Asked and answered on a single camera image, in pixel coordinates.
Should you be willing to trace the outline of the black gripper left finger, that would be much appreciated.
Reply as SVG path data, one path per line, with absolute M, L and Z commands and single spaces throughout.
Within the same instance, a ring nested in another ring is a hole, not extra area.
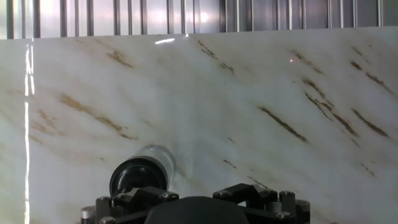
M 101 196 L 94 205 L 81 209 L 81 224 L 145 223 L 156 206 L 179 199 L 179 195 L 156 187 L 117 190 L 111 196 Z

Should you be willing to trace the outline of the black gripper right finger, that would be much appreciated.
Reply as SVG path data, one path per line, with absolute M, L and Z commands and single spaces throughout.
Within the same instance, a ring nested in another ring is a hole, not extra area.
M 310 224 L 310 202 L 289 190 L 276 191 L 259 184 L 236 184 L 213 193 L 234 203 L 249 223 Z

